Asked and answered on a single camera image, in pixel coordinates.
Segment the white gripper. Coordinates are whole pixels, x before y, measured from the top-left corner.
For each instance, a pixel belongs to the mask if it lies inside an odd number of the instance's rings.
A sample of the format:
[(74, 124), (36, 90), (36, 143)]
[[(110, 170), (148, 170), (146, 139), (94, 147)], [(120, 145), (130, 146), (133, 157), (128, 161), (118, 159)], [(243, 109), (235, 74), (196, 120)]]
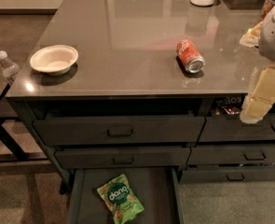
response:
[(249, 79), (248, 93), (241, 108), (240, 120), (256, 124), (275, 104), (275, 63), (262, 69), (254, 68)]

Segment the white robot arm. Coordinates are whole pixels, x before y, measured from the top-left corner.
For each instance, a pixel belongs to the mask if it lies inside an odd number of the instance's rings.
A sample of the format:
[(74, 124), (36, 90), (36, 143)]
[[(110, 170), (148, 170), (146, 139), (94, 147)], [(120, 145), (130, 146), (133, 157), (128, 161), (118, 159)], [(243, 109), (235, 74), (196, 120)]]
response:
[(263, 20), (258, 48), (270, 63), (252, 73), (240, 113), (240, 120), (246, 124), (256, 124), (262, 120), (275, 104), (275, 6)]

